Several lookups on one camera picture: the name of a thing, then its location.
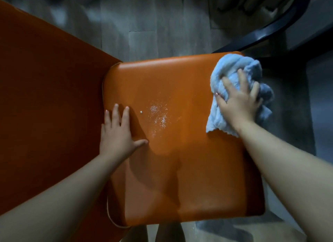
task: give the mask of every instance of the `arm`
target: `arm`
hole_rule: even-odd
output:
[[[119,124],[118,105],[112,122],[105,112],[100,154],[61,182],[0,216],[0,241],[63,241],[101,192],[110,174],[147,140],[133,141],[129,108]]]
[[[221,113],[242,138],[272,190],[312,241],[333,237],[333,166],[273,136],[254,122],[259,84],[251,92],[242,70],[240,91],[223,78],[230,98],[216,94]]]

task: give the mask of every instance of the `person's leg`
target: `person's leg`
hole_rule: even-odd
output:
[[[181,224],[160,224],[155,242],[185,242],[185,235]]]
[[[133,226],[121,242],[148,242],[146,225]]]

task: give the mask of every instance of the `microfiber cloth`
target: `microfiber cloth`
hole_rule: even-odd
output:
[[[239,90],[240,84],[238,80],[237,70],[243,69],[247,75],[250,90],[253,87],[255,81],[260,83],[260,91],[258,98],[263,98],[262,105],[258,109],[256,115],[256,123],[262,124],[271,114],[272,111],[266,106],[269,105],[274,99],[273,90],[264,83],[261,83],[262,68],[258,60],[254,60],[251,57],[245,57],[237,54],[227,54],[223,56],[216,64],[213,73],[210,76],[210,88],[213,94],[220,93],[225,101],[228,100],[228,92],[226,91],[222,77],[226,76],[230,79],[231,83]],[[217,105],[215,96],[213,96],[213,103],[210,109],[210,115],[208,117],[206,125],[206,133],[215,129],[222,130],[228,134],[237,136],[235,130],[225,121],[220,109]]]

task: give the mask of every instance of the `orange leather seat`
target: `orange leather seat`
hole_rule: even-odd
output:
[[[222,131],[206,133],[210,75],[223,55],[110,68],[105,109],[118,103],[122,113],[130,106],[133,137],[149,140],[110,178],[110,215],[119,225],[263,214],[260,173],[242,141]]]

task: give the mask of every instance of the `chair backrest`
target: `chair backrest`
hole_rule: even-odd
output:
[[[2,1],[0,45],[2,214],[98,155],[102,81],[119,60]],[[119,241],[105,208],[103,192],[73,240]]]

